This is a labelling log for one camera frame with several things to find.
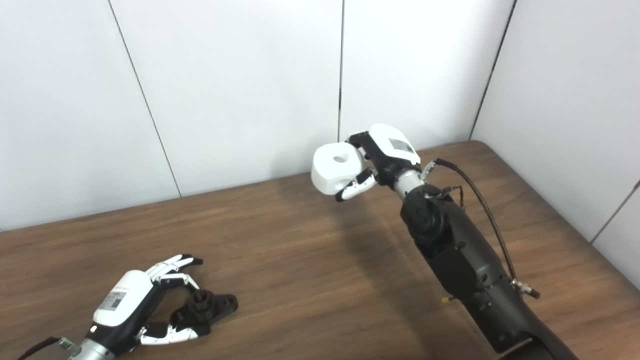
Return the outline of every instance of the wooden table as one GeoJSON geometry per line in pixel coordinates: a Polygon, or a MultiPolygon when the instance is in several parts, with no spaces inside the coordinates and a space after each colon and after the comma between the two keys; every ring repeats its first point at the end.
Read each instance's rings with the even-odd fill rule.
{"type": "MultiPolygon", "coordinates": [[[[501,226],[527,299],[582,359],[640,358],[640,296],[487,146],[422,151],[476,182],[501,226]]],[[[446,168],[429,178],[462,184],[446,168]]],[[[472,192],[467,213],[498,249],[472,192]]],[[[492,352],[427,267],[388,188],[338,204],[308,174],[0,233],[0,353],[13,360],[50,336],[81,341],[92,313],[130,269],[178,253],[204,258],[190,273],[238,312],[208,337],[137,349],[144,359],[466,359],[492,352]]],[[[182,305],[174,291],[155,320],[182,305]]],[[[64,359],[48,348],[33,359],[64,359]]]]}

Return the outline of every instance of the robotic finger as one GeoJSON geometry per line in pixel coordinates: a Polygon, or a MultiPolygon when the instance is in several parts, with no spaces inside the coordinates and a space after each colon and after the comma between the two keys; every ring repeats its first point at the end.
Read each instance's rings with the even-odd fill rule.
{"type": "Polygon", "coordinates": [[[194,258],[190,254],[179,254],[151,266],[146,273],[151,279],[155,279],[164,274],[178,272],[191,265],[202,265],[202,263],[202,259],[194,258]]]}

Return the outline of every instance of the black cable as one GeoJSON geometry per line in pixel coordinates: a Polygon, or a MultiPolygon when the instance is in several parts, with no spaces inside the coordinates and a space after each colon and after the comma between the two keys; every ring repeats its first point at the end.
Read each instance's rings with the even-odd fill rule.
{"type": "Polygon", "coordinates": [[[471,178],[467,176],[464,173],[464,171],[460,170],[460,168],[456,166],[456,164],[450,163],[447,160],[443,160],[440,158],[437,158],[434,161],[434,163],[436,165],[442,165],[444,167],[448,167],[449,169],[457,172],[467,182],[467,184],[469,184],[469,187],[471,187],[471,190],[474,191],[474,193],[476,194],[476,197],[478,198],[478,201],[480,201],[480,204],[482,204],[482,207],[484,208],[484,212],[486,213],[486,216],[489,218],[489,222],[493,227],[495,236],[498,238],[498,242],[500,243],[500,248],[502,248],[502,253],[504,254],[504,260],[506,261],[507,267],[509,268],[509,273],[511,274],[511,278],[516,279],[516,270],[513,268],[513,262],[511,262],[511,256],[509,256],[509,250],[507,250],[507,244],[504,242],[504,238],[502,238],[502,233],[500,233],[500,229],[498,228],[498,223],[495,221],[495,218],[493,217],[493,213],[491,212],[491,209],[489,209],[489,205],[486,203],[486,200],[484,199],[482,194],[480,194],[480,190],[478,190],[474,182],[471,181],[471,178]]]}
{"type": "Polygon", "coordinates": [[[37,353],[43,348],[57,343],[59,340],[60,338],[54,338],[53,336],[49,336],[48,338],[42,340],[41,342],[29,348],[29,350],[25,351],[24,354],[22,354],[22,356],[20,356],[17,360],[25,360],[27,357],[32,356],[33,354],[37,353]]]}

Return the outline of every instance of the white cylindrical object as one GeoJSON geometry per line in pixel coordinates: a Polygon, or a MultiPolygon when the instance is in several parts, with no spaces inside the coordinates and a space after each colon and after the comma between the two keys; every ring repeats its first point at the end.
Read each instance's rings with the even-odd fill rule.
{"type": "Polygon", "coordinates": [[[311,181],[323,194],[335,195],[361,173],[364,159],[353,145],[329,143],[314,153],[311,181]]]}

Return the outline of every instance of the hole in object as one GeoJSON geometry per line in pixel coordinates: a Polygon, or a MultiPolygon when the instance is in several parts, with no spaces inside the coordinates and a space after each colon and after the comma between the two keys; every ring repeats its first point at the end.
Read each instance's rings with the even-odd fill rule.
{"type": "Polygon", "coordinates": [[[340,180],[337,183],[335,183],[335,189],[336,190],[342,190],[344,189],[349,183],[351,182],[351,180],[349,179],[345,179],[345,180],[340,180]]]}
{"type": "Polygon", "coordinates": [[[333,160],[337,163],[345,163],[349,159],[347,154],[340,154],[333,157],[333,160]]]}

